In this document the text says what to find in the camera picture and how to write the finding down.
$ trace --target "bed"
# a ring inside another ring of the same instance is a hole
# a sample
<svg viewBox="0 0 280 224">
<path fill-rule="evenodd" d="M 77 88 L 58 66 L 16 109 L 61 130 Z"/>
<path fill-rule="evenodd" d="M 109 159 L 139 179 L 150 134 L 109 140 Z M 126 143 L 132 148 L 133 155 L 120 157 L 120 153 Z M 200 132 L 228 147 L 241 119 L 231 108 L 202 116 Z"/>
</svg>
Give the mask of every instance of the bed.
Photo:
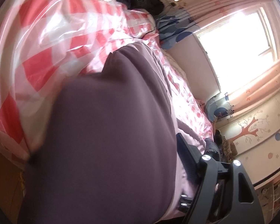
<svg viewBox="0 0 280 224">
<path fill-rule="evenodd" d="M 0 9 L 0 152 L 23 168 L 43 142 L 62 85 L 100 72 L 109 53 L 139 40 L 164 65 L 177 118 L 212 138 L 211 123 L 162 53 L 147 12 L 115 0 L 6 0 Z"/>
</svg>

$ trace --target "tree wall decal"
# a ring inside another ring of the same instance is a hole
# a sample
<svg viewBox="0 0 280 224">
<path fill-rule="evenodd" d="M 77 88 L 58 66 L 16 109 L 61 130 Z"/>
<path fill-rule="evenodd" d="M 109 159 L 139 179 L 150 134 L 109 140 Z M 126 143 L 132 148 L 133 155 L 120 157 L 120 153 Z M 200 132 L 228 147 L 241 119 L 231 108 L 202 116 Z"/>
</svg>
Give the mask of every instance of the tree wall decal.
<svg viewBox="0 0 280 224">
<path fill-rule="evenodd" d="M 241 132 L 232 137 L 229 138 L 228 141 L 235 141 L 238 138 L 244 136 L 246 138 L 246 142 L 249 142 L 251 144 L 252 139 L 250 136 L 255 136 L 257 137 L 257 141 L 259 142 L 262 136 L 260 135 L 261 133 L 264 132 L 270 132 L 270 129 L 264 128 L 263 126 L 269 125 L 269 115 L 266 115 L 265 118 L 258 118 L 257 114 L 263 113 L 263 111 L 257 111 L 254 116 L 249 115 L 247 119 L 243 119 L 244 122 L 238 121 L 239 126 L 241 127 Z"/>
</svg>

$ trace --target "window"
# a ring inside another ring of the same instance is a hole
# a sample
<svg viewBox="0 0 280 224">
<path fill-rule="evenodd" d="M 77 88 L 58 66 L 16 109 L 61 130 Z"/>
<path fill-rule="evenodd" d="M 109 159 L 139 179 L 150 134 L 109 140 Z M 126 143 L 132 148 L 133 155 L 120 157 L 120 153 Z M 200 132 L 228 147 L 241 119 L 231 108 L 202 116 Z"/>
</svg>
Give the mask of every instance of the window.
<svg viewBox="0 0 280 224">
<path fill-rule="evenodd" d="M 196 35 L 223 93 L 232 93 L 254 80 L 277 59 L 272 29 L 262 7 L 237 12 Z"/>
</svg>

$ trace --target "blue floral curtain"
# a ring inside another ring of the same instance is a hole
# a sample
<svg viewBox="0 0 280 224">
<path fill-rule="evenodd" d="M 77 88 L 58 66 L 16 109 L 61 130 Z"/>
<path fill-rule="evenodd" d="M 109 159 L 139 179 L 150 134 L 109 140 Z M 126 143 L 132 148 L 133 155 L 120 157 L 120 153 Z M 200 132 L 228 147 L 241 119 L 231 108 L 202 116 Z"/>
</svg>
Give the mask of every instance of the blue floral curtain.
<svg viewBox="0 0 280 224">
<path fill-rule="evenodd" d="M 156 18 L 161 47 L 170 49 L 177 42 L 197 31 L 199 26 L 185 9 L 171 9 Z"/>
<path fill-rule="evenodd" d="M 214 122 L 216 118 L 221 119 L 234 114 L 234 105 L 229 102 L 228 93 L 219 93 L 207 101 L 205 111 L 208 120 Z"/>
</svg>

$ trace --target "cabinet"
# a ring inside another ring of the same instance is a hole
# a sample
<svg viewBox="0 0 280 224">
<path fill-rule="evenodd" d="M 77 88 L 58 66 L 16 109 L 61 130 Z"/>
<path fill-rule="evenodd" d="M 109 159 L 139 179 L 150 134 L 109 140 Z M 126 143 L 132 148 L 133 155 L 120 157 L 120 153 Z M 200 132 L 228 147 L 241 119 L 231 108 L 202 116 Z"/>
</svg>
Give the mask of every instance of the cabinet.
<svg viewBox="0 0 280 224">
<path fill-rule="evenodd" d="M 256 189 L 265 223 L 269 223 L 280 210 L 280 175 Z"/>
</svg>

